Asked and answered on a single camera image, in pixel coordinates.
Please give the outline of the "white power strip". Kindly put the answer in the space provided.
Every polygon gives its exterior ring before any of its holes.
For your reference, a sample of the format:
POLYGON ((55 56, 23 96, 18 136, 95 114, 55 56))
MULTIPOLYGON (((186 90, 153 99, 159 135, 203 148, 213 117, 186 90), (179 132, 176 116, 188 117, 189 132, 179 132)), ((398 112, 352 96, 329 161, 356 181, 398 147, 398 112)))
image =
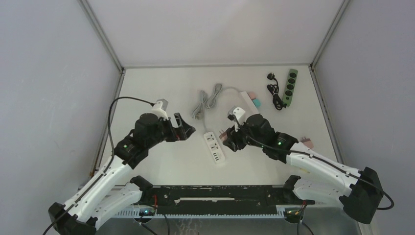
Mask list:
POLYGON ((239 95, 240 95, 240 97, 245 101, 245 103, 246 103, 246 105, 247 105, 247 107, 248 107, 248 110, 252 113, 252 114, 259 114, 260 113, 260 111, 258 110, 258 108, 257 107, 255 107, 254 106, 254 104, 253 104, 253 102, 252 102, 252 100, 249 98, 249 96, 248 96, 248 93, 249 92, 246 92, 246 91, 242 91, 242 92, 240 92, 239 93, 239 95))
POLYGON ((226 161, 225 155, 214 133, 206 132, 203 134, 203 137, 214 162, 217 165, 224 163, 226 161))

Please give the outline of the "teal plug adapter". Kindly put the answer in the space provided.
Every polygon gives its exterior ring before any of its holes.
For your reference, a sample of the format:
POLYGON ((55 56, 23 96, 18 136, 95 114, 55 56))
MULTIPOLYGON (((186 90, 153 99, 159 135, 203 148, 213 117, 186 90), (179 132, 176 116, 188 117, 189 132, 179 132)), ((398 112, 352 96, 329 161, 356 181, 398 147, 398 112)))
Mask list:
POLYGON ((253 99, 252 102, 253 102, 254 106, 257 107, 257 108, 261 106, 261 102, 260 102, 259 99, 253 99))

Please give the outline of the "green power strip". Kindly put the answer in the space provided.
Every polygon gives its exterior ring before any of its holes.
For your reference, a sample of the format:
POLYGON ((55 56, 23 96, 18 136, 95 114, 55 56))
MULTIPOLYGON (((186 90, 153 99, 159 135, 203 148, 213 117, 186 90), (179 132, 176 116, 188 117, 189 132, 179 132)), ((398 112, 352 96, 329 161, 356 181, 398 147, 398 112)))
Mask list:
POLYGON ((298 70, 290 69, 287 75, 287 81, 284 87, 284 93, 283 93, 283 98, 282 98, 282 101, 286 107, 289 107, 292 103, 297 77, 298 77, 298 70))

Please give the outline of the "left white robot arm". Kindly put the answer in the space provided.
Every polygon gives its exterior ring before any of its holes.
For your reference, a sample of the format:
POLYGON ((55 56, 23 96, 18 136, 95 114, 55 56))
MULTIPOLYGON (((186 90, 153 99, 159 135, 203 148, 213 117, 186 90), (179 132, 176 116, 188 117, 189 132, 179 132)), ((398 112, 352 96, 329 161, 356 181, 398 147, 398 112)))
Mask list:
POLYGON ((153 198, 152 184, 140 176, 132 178, 120 192, 111 196, 108 193, 119 179, 148 156, 152 147, 164 141, 185 141, 195 132, 179 113, 174 117, 178 127, 172 126, 170 118, 164 119, 154 113, 141 115, 98 173, 65 203, 55 202, 49 207, 49 227, 61 235, 94 235, 128 205, 149 203, 153 198))

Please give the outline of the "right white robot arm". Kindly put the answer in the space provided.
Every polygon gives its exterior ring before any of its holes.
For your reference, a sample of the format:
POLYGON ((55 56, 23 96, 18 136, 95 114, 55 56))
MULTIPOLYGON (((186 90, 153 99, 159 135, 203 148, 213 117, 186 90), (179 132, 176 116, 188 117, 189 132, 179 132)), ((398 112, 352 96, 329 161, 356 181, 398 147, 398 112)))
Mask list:
POLYGON ((374 169, 359 170, 318 154, 295 137, 275 131, 261 114, 246 117, 241 108, 236 108, 228 114, 228 119, 234 126, 225 131, 223 145, 230 150, 255 146, 270 159, 303 169, 327 182, 324 185, 297 177, 293 185, 283 190, 287 203, 299 200, 329 203, 363 224, 370 224, 377 211, 394 207, 374 169))

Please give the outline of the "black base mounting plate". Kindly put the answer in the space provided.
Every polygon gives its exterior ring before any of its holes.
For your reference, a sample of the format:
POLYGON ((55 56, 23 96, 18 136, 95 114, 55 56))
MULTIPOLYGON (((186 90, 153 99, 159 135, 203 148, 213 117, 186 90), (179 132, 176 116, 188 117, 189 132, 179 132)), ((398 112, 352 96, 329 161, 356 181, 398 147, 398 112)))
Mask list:
POLYGON ((299 199, 288 188, 272 185, 254 186, 153 186, 145 190, 139 205, 162 210, 192 212, 244 211, 271 207, 299 207, 299 199))

